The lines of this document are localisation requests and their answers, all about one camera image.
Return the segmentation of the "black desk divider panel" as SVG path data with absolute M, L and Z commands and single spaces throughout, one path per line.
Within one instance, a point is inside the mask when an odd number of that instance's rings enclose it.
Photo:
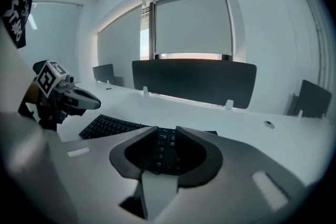
M 332 93 L 328 90 L 303 80 L 299 95 L 292 96 L 287 115 L 298 116 L 302 111 L 303 117 L 322 118 L 327 113 L 331 98 Z
M 248 108 L 257 67 L 253 64 L 209 59 L 154 59 L 132 62 L 137 90 L 224 106 L 227 100 Z
M 107 80 L 109 80 L 110 84 L 115 84 L 113 64 L 93 67 L 93 76 L 97 81 L 107 83 Z

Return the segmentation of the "white vertical pipe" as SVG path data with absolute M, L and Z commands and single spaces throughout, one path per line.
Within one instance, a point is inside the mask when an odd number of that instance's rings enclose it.
M 326 31 L 324 29 L 323 21 L 323 6 L 321 5 L 321 0 L 315 0 L 315 13 L 316 13 L 316 27 L 319 39 L 319 52 L 320 52 L 320 79 L 319 82 L 322 87 L 327 88 L 329 85 L 329 57 L 328 52 L 328 41 L 326 36 Z

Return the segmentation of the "dark window frame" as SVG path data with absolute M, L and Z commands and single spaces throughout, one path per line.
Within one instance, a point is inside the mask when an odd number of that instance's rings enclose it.
M 140 59 L 155 59 L 156 45 L 156 2 L 152 1 L 143 7 L 141 14 L 140 30 Z

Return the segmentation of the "frosted glass partition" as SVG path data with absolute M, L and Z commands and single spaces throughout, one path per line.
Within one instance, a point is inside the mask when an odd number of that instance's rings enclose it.
M 53 60 L 80 81 L 78 35 L 82 6 L 62 2 L 35 2 L 26 24 L 26 46 L 19 50 L 30 67 Z

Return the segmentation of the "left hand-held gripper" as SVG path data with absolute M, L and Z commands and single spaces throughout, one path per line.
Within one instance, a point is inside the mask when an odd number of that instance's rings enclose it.
M 52 131 L 57 130 L 69 115 L 82 116 L 85 110 L 96 110 L 101 101 L 92 93 L 75 87 L 71 76 L 56 61 L 40 61 L 33 65 L 36 73 L 34 82 L 39 88 L 37 112 L 39 124 Z

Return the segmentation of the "grey roller blind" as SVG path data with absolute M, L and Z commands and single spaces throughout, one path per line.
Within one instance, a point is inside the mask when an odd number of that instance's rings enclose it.
M 233 54 L 226 0 L 155 0 L 155 4 L 155 54 Z
M 140 59 L 141 14 L 136 6 L 98 32 L 98 65 L 112 64 L 126 88 L 134 87 L 132 62 Z

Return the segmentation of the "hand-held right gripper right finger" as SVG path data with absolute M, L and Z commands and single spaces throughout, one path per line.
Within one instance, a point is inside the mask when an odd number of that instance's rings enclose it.
M 182 174 L 157 224 L 283 224 L 305 185 L 257 148 L 177 127 Z

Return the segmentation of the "black star print t-shirt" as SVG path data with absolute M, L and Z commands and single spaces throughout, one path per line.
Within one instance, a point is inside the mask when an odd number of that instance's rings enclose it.
M 0 17 L 16 48 L 26 46 L 25 27 L 32 0 L 0 0 Z

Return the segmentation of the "black keyboard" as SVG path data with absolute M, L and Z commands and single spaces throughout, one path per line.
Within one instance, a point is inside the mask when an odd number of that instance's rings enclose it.
M 99 115 L 79 136 L 83 140 L 118 135 L 146 127 Z M 181 175 L 195 169 L 206 159 L 206 150 L 177 129 L 158 127 L 155 132 L 126 149 L 125 156 L 142 170 L 155 174 Z

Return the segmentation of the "person's left forearm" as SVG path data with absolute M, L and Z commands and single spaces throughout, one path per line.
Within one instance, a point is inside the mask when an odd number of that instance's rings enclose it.
M 25 93 L 24 102 L 36 104 L 38 96 L 39 96 L 39 86 L 35 81 L 33 81 Z

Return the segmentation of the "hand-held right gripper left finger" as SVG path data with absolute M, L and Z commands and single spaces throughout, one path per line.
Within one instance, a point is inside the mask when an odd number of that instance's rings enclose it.
M 56 137 L 56 167 L 80 224 L 157 224 L 159 177 L 135 166 L 126 149 L 156 127 L 63 142 Z

